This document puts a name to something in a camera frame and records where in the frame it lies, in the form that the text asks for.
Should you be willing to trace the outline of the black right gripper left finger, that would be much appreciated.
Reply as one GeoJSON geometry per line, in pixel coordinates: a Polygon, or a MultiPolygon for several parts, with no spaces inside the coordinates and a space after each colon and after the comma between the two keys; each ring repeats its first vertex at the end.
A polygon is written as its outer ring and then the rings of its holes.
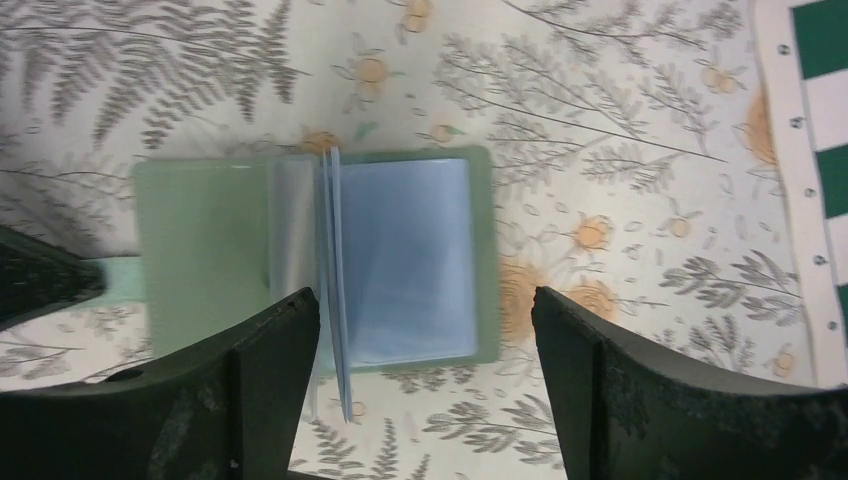
{"type": "Polygon", "coordinates": [[[1,396],[5,479],[284,479],[317,350],[303,288],[98,383],[1,396]]]}

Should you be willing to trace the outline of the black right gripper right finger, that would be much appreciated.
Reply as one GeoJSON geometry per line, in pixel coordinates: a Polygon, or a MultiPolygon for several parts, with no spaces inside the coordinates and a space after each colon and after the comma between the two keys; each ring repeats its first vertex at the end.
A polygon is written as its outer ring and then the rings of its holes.
{"type": "Polygon", "coordinates": [[[532,322],[571,479],[843,479],[847,392],[710,365],[540,287],[532,322]]]}

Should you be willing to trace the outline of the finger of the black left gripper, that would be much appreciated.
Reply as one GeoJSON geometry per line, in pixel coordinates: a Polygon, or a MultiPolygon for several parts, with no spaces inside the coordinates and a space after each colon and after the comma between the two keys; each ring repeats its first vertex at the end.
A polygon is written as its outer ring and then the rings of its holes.
{"type": "Polygon", "coordinates": [[[1,328],[94,299],[106,291],[102,267],[1,227],[1,328]]]}

